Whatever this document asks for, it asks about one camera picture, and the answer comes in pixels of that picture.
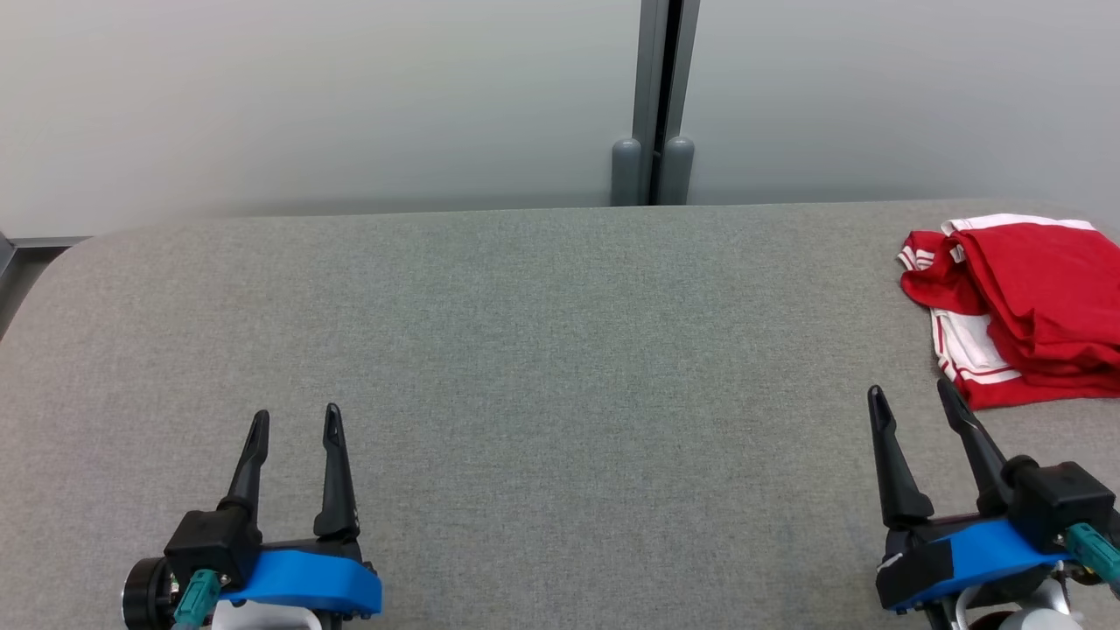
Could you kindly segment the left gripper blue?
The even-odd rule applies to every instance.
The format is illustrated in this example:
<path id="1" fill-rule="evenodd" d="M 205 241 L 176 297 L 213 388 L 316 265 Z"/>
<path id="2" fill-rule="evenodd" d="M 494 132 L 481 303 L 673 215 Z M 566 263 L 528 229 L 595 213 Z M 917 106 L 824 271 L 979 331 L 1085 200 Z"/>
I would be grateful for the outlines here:
<path id="1" fill-rule="evenodd" d="M 255 413 L 220 509 L 240 509 L 256 526 L 261 473 L 268 457 L 270 414 Z M 323 433 L 325 475 L 321 510 L 312 519 L 320 539 L 270 543 L 240 589 L 224 587 L 220 601 L 305 606 L 340 617 L 375 617 L 383 611 L 383 586 L 361 554 L 360 510 L 351 471 L 347 435 L 337 404 L 327 404 Z"/>

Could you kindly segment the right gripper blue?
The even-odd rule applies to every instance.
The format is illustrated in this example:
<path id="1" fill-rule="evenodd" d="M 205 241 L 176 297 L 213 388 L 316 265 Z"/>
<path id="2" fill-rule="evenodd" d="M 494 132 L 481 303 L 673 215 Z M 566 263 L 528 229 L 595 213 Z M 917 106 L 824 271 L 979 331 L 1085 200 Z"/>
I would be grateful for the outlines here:
<path id="1" fill-rule="evenodd" d="M 948 376 L 941 376 L 936 387 L 948 426 L 959 435 L 976 479 L 977 511 L 984 517 L 1005 515 L 1012 502 L 1012 490 L 1001 475 L 1004 452 Z M 935 508 L 912 475 L 897 441 L 897 421 L 880 386 L 868 389 L 867 404 L 881 522 L 892 530 L 925 524 L 935 515 Z M 903 613 L 952 597 L 968 587 L 1040 567 L 1053 569 L 1057 563 L 1072 559 L 1064 548 L 1057 553 L 1036 550 L 1005 520 L 983 520 L 934 541 L 908 543 L 883 563 L 875 587 L 885 610 Z"/>

